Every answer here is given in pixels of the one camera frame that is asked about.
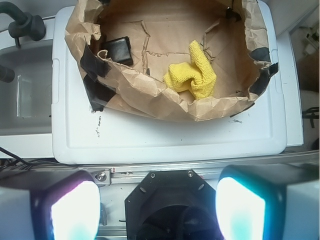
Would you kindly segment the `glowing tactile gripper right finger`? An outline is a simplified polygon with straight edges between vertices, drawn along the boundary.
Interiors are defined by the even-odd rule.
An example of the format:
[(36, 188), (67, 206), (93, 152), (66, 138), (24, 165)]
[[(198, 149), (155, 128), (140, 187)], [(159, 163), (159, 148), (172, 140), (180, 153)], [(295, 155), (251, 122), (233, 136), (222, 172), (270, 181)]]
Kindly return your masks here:
[(226, 166), (215, 210), (226, 240), (318, 240), (318, 164)]

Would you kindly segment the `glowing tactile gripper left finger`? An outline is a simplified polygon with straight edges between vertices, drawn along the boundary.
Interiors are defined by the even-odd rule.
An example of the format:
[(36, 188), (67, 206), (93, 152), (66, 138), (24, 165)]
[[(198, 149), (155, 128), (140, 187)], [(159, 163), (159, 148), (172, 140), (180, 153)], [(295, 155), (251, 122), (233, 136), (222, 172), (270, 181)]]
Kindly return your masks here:
[(93, 240), (101, 196), (85, 170), (12, 170), (0, 174), (2, 240)]

